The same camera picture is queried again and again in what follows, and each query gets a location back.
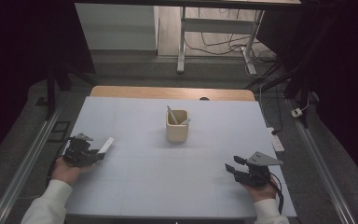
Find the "white table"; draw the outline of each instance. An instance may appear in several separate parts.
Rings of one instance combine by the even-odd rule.
[[[187,141],[166,140],[165,113],[186,109],[192,118]],[[97,217],[254,217],[250,194],[225,163],[256,151],[276,158],[258,102],[88,97],[71,135],[93,137],[90,148],[115,138],[104,160],[82,174],[67,214]],[[295,217],[282,181],[282,213]]]

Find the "human hand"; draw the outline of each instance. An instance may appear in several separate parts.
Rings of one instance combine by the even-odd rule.
[[[271,182],[275,186],[277,185],[274,178],[272,178],[272,177],[271,177]],[[252,188],[252,187],[249,187],[244,184],[242,184],[242,185],[252,195],[255,203],[265,200],[265,199],[275,199],[276,198],[277,192],[270,184],[267,184],[266,186],[263,186],[263,187],[256,187],[256,188]]]
[[[61,180],[68,185],[75,183],[77,177],[80,175],[82,171],[89,170],[90,167],[79,168],[75,166],[69,166],[62,157],[59,157],[56,160],[54,165],[53,174],[51,175],[51,179]]]

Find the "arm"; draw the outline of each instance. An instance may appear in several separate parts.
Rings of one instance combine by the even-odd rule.
[[[243,185],[252,195],[255,202],[257,221],[255,224],[288,224],[287,217],[282,216],[278,211],[275,189],[266,185],[260,188],[251,188]]]
[[[40,198],[32,202],[21,224],[63,223],[65,203],[72,192],[70,185],[76,181],[80,172],[80,168],[69,167],[62,158],[58,158],[48,188]]]

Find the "cup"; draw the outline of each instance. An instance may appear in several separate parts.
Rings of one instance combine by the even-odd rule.
[[[189,122],[187,122],[186,124],[180,124],[180,123],[188,119],[188,113],[185,110],[173,110],[172,112],[175,115],[178,124],[175,124],[172,116],[167,111],[167,116],[166,116],[167,139],[168,141],[173,143],[185,142],[187,140]]]

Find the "black wall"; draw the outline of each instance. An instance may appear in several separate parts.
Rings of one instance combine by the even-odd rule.
[[[94,73],[75,5],[66,0],[0,1],[0,143],[51,66]]]
[[[348,1],[340,12],[312,73],[318,114],[358,166],[358,1]]]

